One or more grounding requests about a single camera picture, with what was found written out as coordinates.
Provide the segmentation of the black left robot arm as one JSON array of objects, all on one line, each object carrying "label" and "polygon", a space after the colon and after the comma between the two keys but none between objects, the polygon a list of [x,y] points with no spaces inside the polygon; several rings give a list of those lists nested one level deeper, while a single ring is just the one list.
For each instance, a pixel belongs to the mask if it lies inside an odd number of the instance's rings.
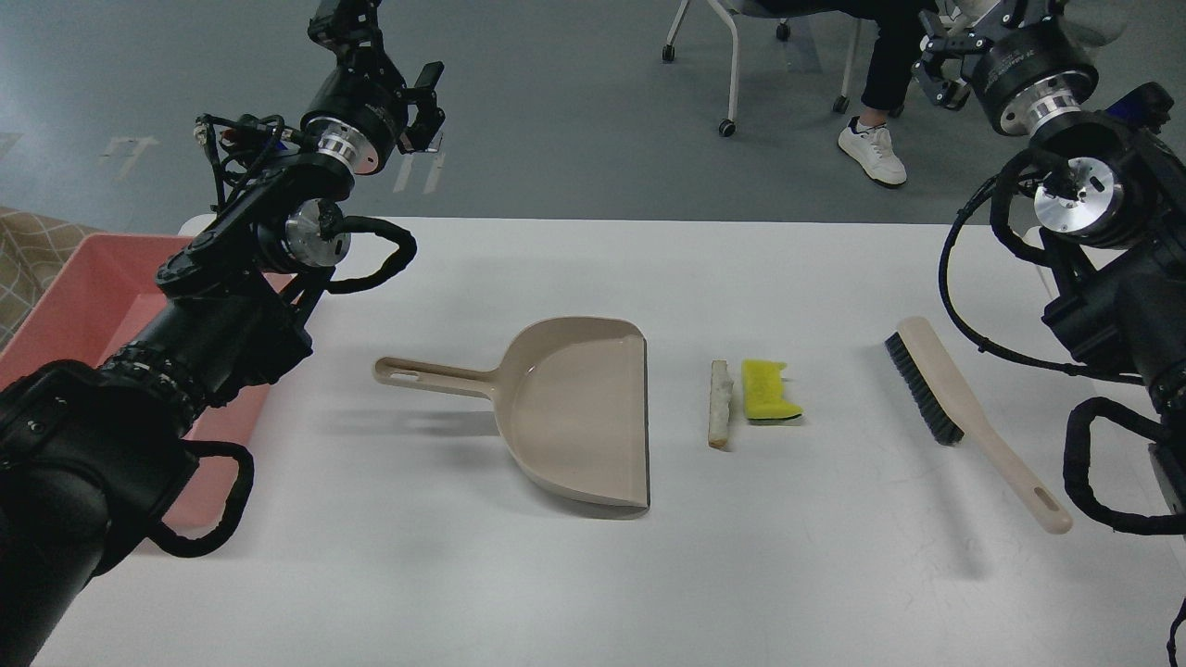
[{"label": "black left robot arm", "polygon": [[30,666],[75,598],[141,542],[178,558],[219,550],[254,483],[243,445],[195,423],[312,354],[326,293],[406,269],[410,231],[347,216],[359,176],[431,147],[444,65],[407,84],[377,1],[323,1],[310,40],[334,71],[296,126],[202,115],[215,220],[157,271],[164,309],[101,366],[51,360],[4,390],[4,665]]}]

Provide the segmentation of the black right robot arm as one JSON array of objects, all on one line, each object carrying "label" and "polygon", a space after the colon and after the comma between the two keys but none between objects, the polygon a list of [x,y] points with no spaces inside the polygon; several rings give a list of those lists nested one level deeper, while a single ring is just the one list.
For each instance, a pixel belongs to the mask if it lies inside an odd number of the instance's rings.
[{"label": "black right robot arm", "polygon": [[[1160,139],[1174,101],[1156,82],[1102,110],[1086,30],[1064,1],[962,1],[925,31],[914,76],[940,108],[971,94],[991,129],[1027,146],[962,207],[938,260],[949,320],[978,351],[1020,366],[1107,383],[1142,385],[1155,419],[1111,398],[1088,398],[1065,428],[1063,479],[1083,514],[1127,535],[1182,535],[1182,161]],[[1013,258],[1048,269],[1056,296],[1045,324],[1071,362],[1029,358],[978,333],[954,309],[949,269],[967,220],[990,207],[990,228]],[[1090,482],[1098,418],[1148,443],[1168,515],[1112,510]]]}]

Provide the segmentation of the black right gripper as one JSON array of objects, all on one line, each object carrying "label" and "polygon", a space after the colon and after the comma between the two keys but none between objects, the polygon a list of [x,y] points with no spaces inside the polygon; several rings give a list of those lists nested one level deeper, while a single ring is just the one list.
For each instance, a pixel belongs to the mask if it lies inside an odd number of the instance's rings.
[{"label": "black right gripper", "polygon": [[1063,1],[995,1],[967,27],[922,11],[916,83],[938,108],[957,112],[975,99],[991,131],[1033,135],[1079,110],[1099,81],[1086,50],[1067,32],[1064,7]]}]

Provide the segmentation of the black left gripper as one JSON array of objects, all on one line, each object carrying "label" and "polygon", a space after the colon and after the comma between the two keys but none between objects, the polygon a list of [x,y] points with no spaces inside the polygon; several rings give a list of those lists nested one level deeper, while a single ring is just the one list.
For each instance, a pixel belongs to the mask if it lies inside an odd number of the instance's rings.
[{"label": "black left gripper", "polygon": [[356,176],[385,169],[393,153],[435,152],[445,112],[436,85],[445,64],[429,62],[407,83],[383,46],[377,1],[323,1],[310,19],[310,40],[334,53],[334,71],[310,102],[302,131],[323,155]]}]

